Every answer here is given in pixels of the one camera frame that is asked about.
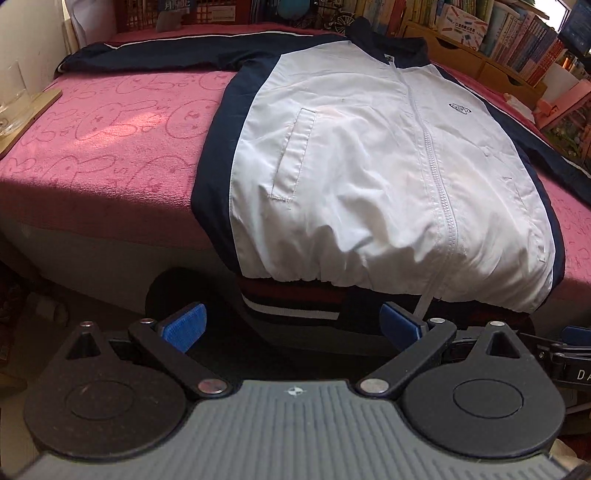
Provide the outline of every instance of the wooden tray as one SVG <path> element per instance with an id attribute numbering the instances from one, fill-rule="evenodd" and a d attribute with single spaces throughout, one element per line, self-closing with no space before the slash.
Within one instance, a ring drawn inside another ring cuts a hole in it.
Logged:
<path id="1" fill-rule="evenodd" d="M 33 101 L 31 102 L 33 113 L 29 117 L 27 123 L 9 135 L 0 135 L 0 160 L 10 152 L 10 149 L 19 141 L 29 127 L 34 124 L 35 121 L 43 115 L 59 97 L 61 97 L 61 90 L 59 89 L 49 89 L 45 92 L 33 95 Z"/>

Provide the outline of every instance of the pink blanket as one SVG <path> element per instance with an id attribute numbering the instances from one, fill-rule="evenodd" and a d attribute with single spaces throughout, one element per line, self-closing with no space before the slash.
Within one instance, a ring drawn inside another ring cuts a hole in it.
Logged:
<path id="1" fill-rule="evenodd" d="M 160 35 L 261 30 L 269 25 L 193 25 Z M 113 40 L 155 36 L 144 31 Z M 501 95 L 454 74 L 536 131 Z M 175 72 L 60 77 L 51 87 L 63 90 L 61 99 L 0 162 L 2 213 L 29 225 L 95 238 L 208 248 L 189 200 L 203 141 L 233 76 Z M 566 246 L 566 276 L 553 297 L 591 304 L 591 212 L 552 180 L 542 180 Z"/>

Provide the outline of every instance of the clear glass cup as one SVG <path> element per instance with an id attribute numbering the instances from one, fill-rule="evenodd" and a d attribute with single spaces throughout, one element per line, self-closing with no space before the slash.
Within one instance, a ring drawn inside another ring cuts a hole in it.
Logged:
<path id="1" fill-rule="evenodd" d="M 0 69 L 0 135 L 8 135 L 24 125 L 31 113 L 31 96 L 16 61 L 7 69 Z"/>

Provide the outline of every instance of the gray gripper base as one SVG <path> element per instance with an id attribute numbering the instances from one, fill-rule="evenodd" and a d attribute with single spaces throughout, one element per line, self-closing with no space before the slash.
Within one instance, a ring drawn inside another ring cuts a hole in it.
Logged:
<path id="1" fill-rule="evenodd" d="M 247 381 L 228 398 L 200 403 L 177 433 L 141 456 L 85 464 L 44 455 L 19 480 L 557 480 L 565 474 L 545 455 L 507 463 L 449 456 L 413 433 L 393 403 L 359 397 L 343 381 Z"/>

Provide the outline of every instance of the white wall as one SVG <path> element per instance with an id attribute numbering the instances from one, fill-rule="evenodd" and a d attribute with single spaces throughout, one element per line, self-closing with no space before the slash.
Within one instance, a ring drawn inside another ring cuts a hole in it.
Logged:
<path id="1" fill-rule="evenodd" d="M 0 68 L 18 60 L 30 93 L 52 81 L 66 56 L 61 9 L 61 0 L 6 0 L 0 5 Z"/>

